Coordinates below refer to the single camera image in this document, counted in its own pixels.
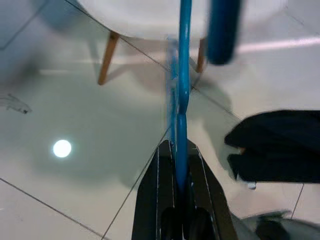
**wooden chair leg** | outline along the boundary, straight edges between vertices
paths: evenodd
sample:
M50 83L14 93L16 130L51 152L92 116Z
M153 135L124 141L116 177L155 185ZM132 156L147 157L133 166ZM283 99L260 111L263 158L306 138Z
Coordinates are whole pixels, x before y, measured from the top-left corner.
M202 71L204 70L205 46L206 46L206 39L203 38L200 40L200 45L199 45L198 62L196 64L196 69L195 69L197 73L202 73Z
M109 40L105 47L103 62L102 62L99 80L98 80L99 85L103 85L107 82L108 68L109 68L112 56L114 54L118 39L119 39L119 34L114 31L111 31Z

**chair seat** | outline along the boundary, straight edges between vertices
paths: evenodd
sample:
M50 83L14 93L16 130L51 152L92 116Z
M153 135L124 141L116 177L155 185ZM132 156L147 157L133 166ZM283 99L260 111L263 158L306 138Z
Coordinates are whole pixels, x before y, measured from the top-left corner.
M245 0L241 27L248 28L279 12L288 0ZM164 40L179 32L180 0L78 0L83 8L108 29L127 37ZM193 0L191 38L207 31L209 0Z

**black cloth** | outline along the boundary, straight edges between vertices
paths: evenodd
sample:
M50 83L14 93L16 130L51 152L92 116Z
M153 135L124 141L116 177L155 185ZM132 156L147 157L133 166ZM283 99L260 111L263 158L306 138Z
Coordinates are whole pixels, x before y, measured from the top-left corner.
M320 111L280 110L246 118L225 138L234 173L249 182L320 183Z

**glossy floor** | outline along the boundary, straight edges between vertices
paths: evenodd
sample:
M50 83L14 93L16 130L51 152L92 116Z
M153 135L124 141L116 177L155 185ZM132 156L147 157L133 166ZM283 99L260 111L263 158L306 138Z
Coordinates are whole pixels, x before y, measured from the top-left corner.
M109 31L75 1L21 2L9 8L13 18L1 19L12 24L0 51L0 98L10 104L0 108L1 236L98 240L106 233L106 239L130 239L143 169L166 132L165 44L121 39L108 83L98 86ZM207 66L202 76L192 72L192 79L200 78L190 97L188 137L239 217L288 209L295 218L320 223L318 185L259 183L249 190L230 177L226 156L234 149L223 144L246 116L320 108L319 45L243 50L318 37L296 20L306 14L294 9L289 5L264 26L243 32L231 65ZM59 140L71 146L63 158L53 150Z

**reflective floor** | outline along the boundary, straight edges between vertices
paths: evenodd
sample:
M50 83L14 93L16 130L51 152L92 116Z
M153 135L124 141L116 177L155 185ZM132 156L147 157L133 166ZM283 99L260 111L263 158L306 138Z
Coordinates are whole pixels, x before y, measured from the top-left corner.
M99 86L106 28L75 0L11 2L0 19L10 26L0 41L1 236L131 239L137 188L166 134L166 44L124 37ZM316 0L291 0L241 33L232 64L191 71L188 137L239 217L287 209L320 224L318 184L258 183L250 190L231 177L226 156L235 150L223 144L247 116L320 109L316 9ZM194 60L197 47L191 43Z

